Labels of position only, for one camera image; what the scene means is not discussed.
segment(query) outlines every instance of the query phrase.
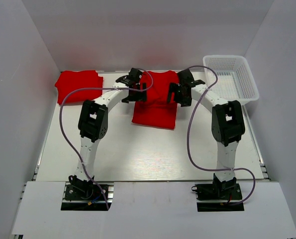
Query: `white platform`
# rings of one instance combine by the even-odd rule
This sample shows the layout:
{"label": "white platform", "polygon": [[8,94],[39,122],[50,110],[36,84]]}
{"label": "white platform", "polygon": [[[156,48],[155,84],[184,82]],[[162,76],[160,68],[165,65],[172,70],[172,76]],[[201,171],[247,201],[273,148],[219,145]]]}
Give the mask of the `white platform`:
{"label": "white platform", "polygon": [[[102,73],[104,86],[126,75]],[[204,73],[194,73],[195,79],[205,78]],[[100,142],[95,160],[95,179],[99,181],[182,181],[211,180],[213,173],[194,168],[187,156],[186,133],[193,109],[178,107],[176,128],[159,129],[135,125],[131,122],[134,104],[118,104],[109,113],[108,132]],[[67,181],[73,174],[78,158],[64,140],[59,128],[59,106],[53,119],[41,157],[37,181]],[[80,148],[77,128],[81,105],[68,105],[63,110],[63,125],[71,142]],[[246,167],[256,178],[262,179],[259,156],[252,141],[248,125],[236,152],[235,167]],[[217,146],[211,134],[211,114],[199,106],[191,133],[191,149],[195,162],[205,168],[215,168]],[[250,174],[237,171],[238,179],[251,179]]]}
{"label": "white platform", "polygon": [[[197,212],[193,182],[115,183],[108,212],[60,211],[65,182],[28,182],[12,230],[24,239],[288,239],[279,183],[257,184],[243,212]],[[240,183],[243,194],[252,183]]]}

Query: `perforated basket bottom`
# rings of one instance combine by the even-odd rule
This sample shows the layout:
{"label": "perforated basket bottom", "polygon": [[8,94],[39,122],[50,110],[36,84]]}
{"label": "perforated basket bottom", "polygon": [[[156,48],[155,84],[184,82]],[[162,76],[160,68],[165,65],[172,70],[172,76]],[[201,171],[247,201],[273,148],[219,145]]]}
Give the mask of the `perforated basket bottom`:
{"label": "perforated basket bottom", "polygon": [[[213,92],[224,99],[241,99],[242,96],[237,87],[237,75],[234,72],[217,72],[218,84],[212,87]],[[214,83],[215,76],[208,72],[209,85]]]}

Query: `wall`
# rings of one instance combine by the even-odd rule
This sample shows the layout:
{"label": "wall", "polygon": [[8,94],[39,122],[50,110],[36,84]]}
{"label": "wall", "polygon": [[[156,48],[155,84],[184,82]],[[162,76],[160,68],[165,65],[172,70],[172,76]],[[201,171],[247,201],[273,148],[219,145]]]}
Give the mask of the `wall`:
{"label": "wall", "polygon": [[20,0],[0,0],[0,239],[31,180],[59,75]]}
{"label": "wall", "polygon": [[273,0],[23,0],[63,70],[182,69],[244,55]]}
{"label": "wall", "polygon": [[274,1],[246,58],[260,92],[251,122],[296,226],[296,0]]}

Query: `red cloth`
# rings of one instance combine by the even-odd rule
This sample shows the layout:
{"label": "red cloth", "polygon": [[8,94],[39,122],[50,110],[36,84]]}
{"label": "red cloth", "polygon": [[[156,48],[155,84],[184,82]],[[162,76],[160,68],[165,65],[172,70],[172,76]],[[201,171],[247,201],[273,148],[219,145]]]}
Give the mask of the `red cloth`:
{"label": "red cloth", "polygon": [[[171,98],[167,103],[169,85],[171,82],[179,83],[178,75],[174,71],[155,73],[149,71],[154,83],[147,91],[146,102],[136,102],[132,122],[147,126],[174,129],[176,126],[177,103]],[[143,73],[140,85],[146,83],[151,85],[151,78]]]}
{"label": "red cloth", "polygon": [[[102,88],[103,77],[98,76],[96,71],[64,71],[57,80],[55,87],[58,90],[57,103],[61,104],[71,91],[80,88],[98,87]],[[80,91],[72,94],[66,100],[66,103],[81,102],[93,100],[102,95],[102,90]]]}

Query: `plastic basket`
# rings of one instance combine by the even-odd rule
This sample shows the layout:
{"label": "plastic basket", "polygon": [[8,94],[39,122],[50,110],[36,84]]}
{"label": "plastic basket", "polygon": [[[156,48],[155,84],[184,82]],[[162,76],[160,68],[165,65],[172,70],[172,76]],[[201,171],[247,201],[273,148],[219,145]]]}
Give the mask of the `plastic basket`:
{"label": "plastic basket", "polygon": [[[218,75],[218,82],[211,89],[220,97],[238,100],[241,105],[259,98],[259,93],[246,59],[242,56],[210,55],[203,57],[203,64]],[[205,69],[205,82],[209,86],[215,81],[214,74]]]}

